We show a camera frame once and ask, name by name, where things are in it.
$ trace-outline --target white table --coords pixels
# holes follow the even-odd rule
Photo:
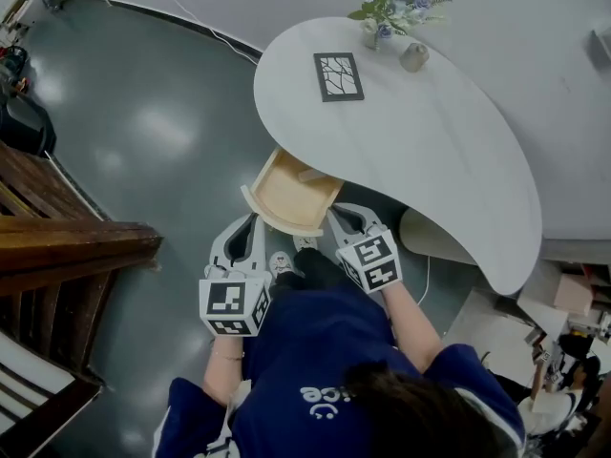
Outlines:
[[[537,189],[514,134],[491,100],[430,50],[419,73],[398,57],[411,37],[360,43],[359,23],[316,19],[283,32],[255,75],[255,102],[285,150],[328,175],[405,203],[450,233],[501,294],[516,292],[541,241]],[[352,52],[365,100],[326,102],[316,52]]]

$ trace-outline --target bracelet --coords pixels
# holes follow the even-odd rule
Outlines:
[[[242,355],[238,356],[238,357],[235,357],[235,356],[225,356],[225,355],[222,355],[221,353],[219,353],[219,351],[213,351],[212,354],[216,355],[216,356],[220,356],[221,358],[225,358],[225,360],[229,360],[231,362],[239,362],[244,357],[244,352],[242,352]]]

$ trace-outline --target dark hair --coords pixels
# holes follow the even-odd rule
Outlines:
[[[583,386],[591,387],[599,382],[600,360],[598,356],[591,356],[587,360],[579,362],[585,373],[585,381]]]
[[[424,378],[394,373],[386,363],[350,368],[346,388],[371,419],[372,457],[492,458],[503,454],[507,445],[501,443],[497,429],[458,392]]]

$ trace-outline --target black and white marker cube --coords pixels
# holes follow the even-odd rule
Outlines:
[[[337,256],[346,274],[367,294],[402,280],[397,245],[390,230],[338,249]]]
[[[265,277],[200,280],[200,318],[217,336],[257,336],[271,299]]]

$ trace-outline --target green leaves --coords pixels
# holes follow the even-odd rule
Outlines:
[[[443,15],[429,15],[424,20],[425,22],[444,22],[446,17]]]
[[[375,3],[374,2],[363,2],[361,6],[364,13],[373,13],[375,11]]]
[[[443,5],[448,2],[452,2],[452,0],[431,0],[431,6],[437,7],[438,5]]]
[[[392,22],[391,20],[388,20],[387,22],[390,24],[390,26],[392,27],[393,32],[395,34],[397,34],[397,35],[408,35],[408,30],[409,29],[404,29],[404,28],[400,27],[399,25],[395,24],[394,22]]]
[[[365,20],[367,13],[364,10],[356,10],[348,14],[348,19],[352,20]]]

